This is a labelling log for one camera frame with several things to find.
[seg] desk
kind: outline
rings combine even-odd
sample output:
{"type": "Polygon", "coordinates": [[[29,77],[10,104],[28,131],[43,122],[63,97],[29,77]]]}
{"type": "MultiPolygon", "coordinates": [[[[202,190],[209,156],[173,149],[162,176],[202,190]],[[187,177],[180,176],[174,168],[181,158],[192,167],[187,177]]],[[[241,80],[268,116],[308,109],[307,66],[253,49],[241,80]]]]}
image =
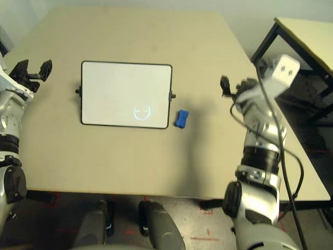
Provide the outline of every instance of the desk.
{"type": "MultiPolygon", "coordinates": [[[[220,14],[109,7],[58,8],[5,56],[29,71],[53,60],[23,119],[20,154],[30,190],[222,198],[242,158],[246,130],[221,98],[220,78],[232,91],[255,68],[220,14]],[[171,64],[170,125],[165,130],[80,123],[83,60],[171,64]],[[172,125],[190,112],[185,129],[172,125]]],[[[287,148],[301,158],[299,200],[329,199],[290,126],[287,148]]],[[[291,187],[299,167],[287,155],[291,187]]],[[[281,184],[281,198],[287,193],[281,184]]]]}
{"type": "MultiPolygon", "coordinates": [[[[251,58],[256,64],[269,46],[280,35],[327,84],[320,93],[324,98],[333,92],[333,23],[300,20],[293,18],[275,18],[275,24],[251,58]]],[[[308,123],[315,123],[333,111],[333,104],[327,106],[308,123]]]]}

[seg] smiley face drawing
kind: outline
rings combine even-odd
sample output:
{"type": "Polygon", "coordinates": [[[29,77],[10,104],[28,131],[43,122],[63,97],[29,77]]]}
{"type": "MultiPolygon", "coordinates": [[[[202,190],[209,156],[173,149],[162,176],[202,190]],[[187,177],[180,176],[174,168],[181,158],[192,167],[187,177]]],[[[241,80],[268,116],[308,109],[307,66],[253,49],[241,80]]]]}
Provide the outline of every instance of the smiley face drawing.
{"type": "Polygon", "coordinates": [[[150,116],[150,107],[148,105],[139,105],[134,107],[134,117],[139,121],[145,121],[150,116]]]}

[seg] black cable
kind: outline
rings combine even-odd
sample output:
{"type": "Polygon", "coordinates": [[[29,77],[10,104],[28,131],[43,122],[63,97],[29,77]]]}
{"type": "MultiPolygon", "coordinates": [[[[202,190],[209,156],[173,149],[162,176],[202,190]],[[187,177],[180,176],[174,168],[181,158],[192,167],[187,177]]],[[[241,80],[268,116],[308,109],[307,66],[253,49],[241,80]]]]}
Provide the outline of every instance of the black cable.
{"type": "MultiPolygon", "coordinates": [[[[279,145],[278,145],[277,143],[275,143],[275,142],[271,141],[270,139],[266,138],[266,137],[263,136],[261,133],[258,133],[258,131],[256,131],[256,130],[250,128],[250,127],[247,126],[244,122],[242,122],[240,119],[238,119],[238,118],[234,115],[234,113],[233,113],[233,108],[234,108],[234,107],[235,107],[235,104],[233,103],[233,104],[231,105],[231,107],[230,107],[230,114],[231,114],[231,116],[232,116],[232,117],[233,117],[233,118],[234,118],[234,119],[235,119],[240,125],[242,125],[243,127],[247,128],[247,129],[248,129],[249,131],[251,131],[252,133],[255,133],[257,136],[259,136],[259,137],[263,138],[264,140],[268,141],[269,143],[272,143],[272,144],[274,144],[275,146],[279,147],[279,145]]],[[[286,149],[286,148],[285,148],[285,151],[286,151],[289,155],[291,155],[292,157],[294,157],[295,160],[298,162],[298,165],[300,166],[300,171],[301,171],[300,179],[299,179],[299,181],[298,181],[298,184],[297,184],[296,190],[295,190],[294,194],[292,195],[292,197],[293,197],[294,199],[296,199],[296,197],[298,196],[298,193],[299,193],[299,191],[300,191],[300,189],[301,189],[302,183],[303,183],[303,179],[304,179],[304,168],[303,168],[303,165],[302,165],[302,162],[301,162],[300,158],[298,158],[297,155],[295,155],[293,152],[291,152],[290,150],[288,150],[288,149],[286,149]]],[[[285,208],[284,211],[283,211],[282,216],[279,217],[279,220],[282,219],[282,218],[286,215],[286,213],[288,212],[289,209],[290,209],[290,204],[288,203],[288,205],[286,206],[286,208],[285,208]]]]}
{"type": "Polygon", "coordinates": [[[283,172],[283,178],[285,180],[286,190],[287,190],[288,197],[289,197],[289,203],[290,203],[290,206],[291,206],[291,209],[292,209],[293,218],[294,218],[294,221],[295,221],[295,224],[296,224],[296,227],[297,227],[298,235],[300,237],[303,250],[308,250],[308,247],[306,246],[305,238],[304,238],[304,235],[303,235],[303,230],[301,228],[301,225],[300,225],[300,222],[299,222],[299,219],[298,219],[298,216],[297,216],[295,203],[293,201],[292,193],[291,193],[291,190],[290,190],[290,185],[289,185],[288,176],[287,176],[286,162],[285,162],[285,149],[284,149],[284,146],[283,146],[283,138],[282,138],[282,133],[281,133],[281,130],[280,130],[280,125],[279,125],[279,122],[276,118],[273,106],[272,106],[272,104],[271,104],[271,102],[268,98],[268,95],[266,93],[264,85],[262,83],[262,79],[261,79],[261,76],[260,76],[260,73],[259,73],[259,67],[256,66],[255,69],[257,71],[257,77],[258,77],[258,80],[259,80],[259,84],[260,84],[262,93],[264,94],[266,103],[267,103],[268,107],[270,108],[270,110],[272,112],[272,116],[273,116],[273,119],[274,119],[276,127],[277,127],[279,146],[280,146],[281,167],[282,167],[282,172],[283,172]]]}

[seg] blue eraser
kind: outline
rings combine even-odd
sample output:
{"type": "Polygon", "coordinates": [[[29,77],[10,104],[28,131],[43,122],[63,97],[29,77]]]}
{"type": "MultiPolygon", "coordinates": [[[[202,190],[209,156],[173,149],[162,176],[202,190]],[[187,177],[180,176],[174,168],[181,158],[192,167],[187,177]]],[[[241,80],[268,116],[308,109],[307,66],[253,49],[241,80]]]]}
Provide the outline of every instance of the blue eraser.
{"type": "Polygon", "coordinates": [[[178,119],[176,120],[175,126],[181,129],[185,128],[186,126],[186,118],[188,117],[189,112],[186,110],[179,110],[178,112],[178,119]]]}

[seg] whiteboard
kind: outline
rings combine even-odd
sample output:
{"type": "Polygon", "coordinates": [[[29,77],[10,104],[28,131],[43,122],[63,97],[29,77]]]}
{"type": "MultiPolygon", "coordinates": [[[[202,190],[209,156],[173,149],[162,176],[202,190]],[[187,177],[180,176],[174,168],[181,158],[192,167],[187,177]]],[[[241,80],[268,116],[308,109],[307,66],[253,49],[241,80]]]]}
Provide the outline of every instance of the whiteboard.
{"type": "Polygon", "coordinates": [[[81,74],[83,124],[168,127],[171,65],[83,61],[81,74]]]}

